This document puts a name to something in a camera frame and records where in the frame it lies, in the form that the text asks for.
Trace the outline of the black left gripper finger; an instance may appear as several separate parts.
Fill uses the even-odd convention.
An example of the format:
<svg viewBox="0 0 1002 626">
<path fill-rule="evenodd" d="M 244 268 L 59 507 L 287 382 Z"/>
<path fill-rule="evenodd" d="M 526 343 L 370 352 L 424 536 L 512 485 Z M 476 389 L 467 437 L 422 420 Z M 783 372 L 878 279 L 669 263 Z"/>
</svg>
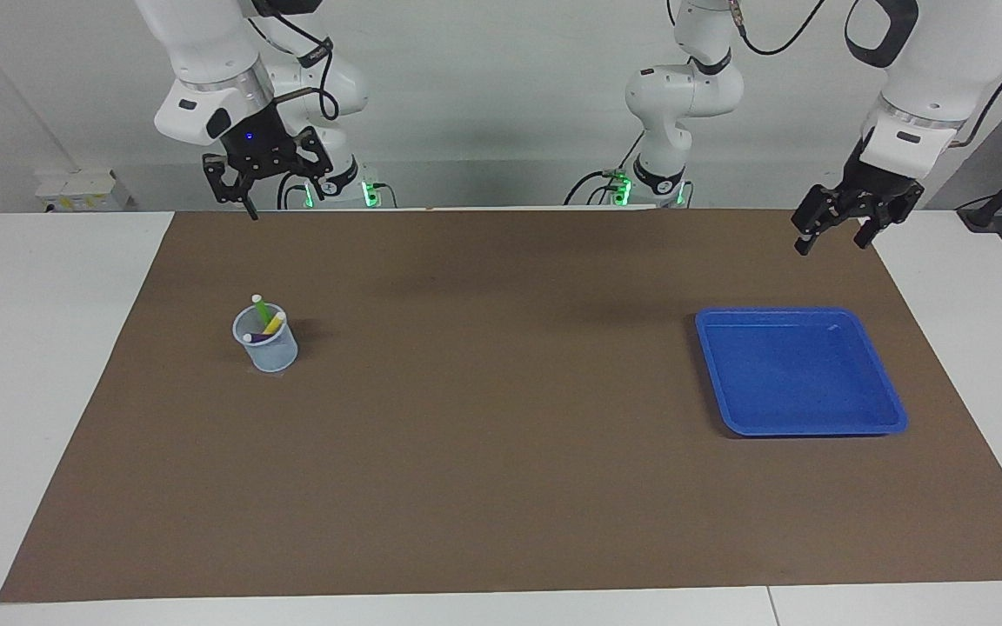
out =
<svg viewBox="0 0 1002 626">
<path fill-rule="evenodd" d="M 792 225 L 798 230 L 794 245 L 797 253 L 807 256 L 819 235 L 846 222 L 851 217 L 853 203 L 854 190 L 827 189 L 815 183 L 792 214 Z"/>
<path fill-rule="evenodd" d="M 901 223 L 906 220 L 905 203 L 883 203 L 878 205 L 871 213 L 871 216 L 859 227 L 858 234 L 852 238 L 855 245 L 862 250 L 867 249 L 878 236 L 880 231 L 886 230 L 888 226 Z"/>
</svg>

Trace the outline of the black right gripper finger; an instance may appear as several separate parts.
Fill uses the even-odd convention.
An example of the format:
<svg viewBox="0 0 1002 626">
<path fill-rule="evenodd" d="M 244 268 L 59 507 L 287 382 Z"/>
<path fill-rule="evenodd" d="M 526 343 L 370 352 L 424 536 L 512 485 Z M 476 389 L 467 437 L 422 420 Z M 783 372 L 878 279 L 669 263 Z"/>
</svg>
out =
<svg viewBox="0 0 1002 626">
<path fill-rule="evenodd" d="M 256 178 L 245 170 L 235 170 L 235 178 L 231 183 L 224 181 L 224 176 L 230 168 L 227 158 L 223 155 L 203 154 L 203 172 L 218 203 L 240 203 L 250 217 L 258 221 L 256 206 L 250 201 L 250 189 Z"/>
<path fill-rule="evenodd" d="M 306 179 L 313 186 L 318 201 L 326 198 L 323 179 L 333 170 L 329 153 L 315 126 L 306 126 L 293 137 L 295 154 L 291 159 L 291 174 Z"/>
</svg>

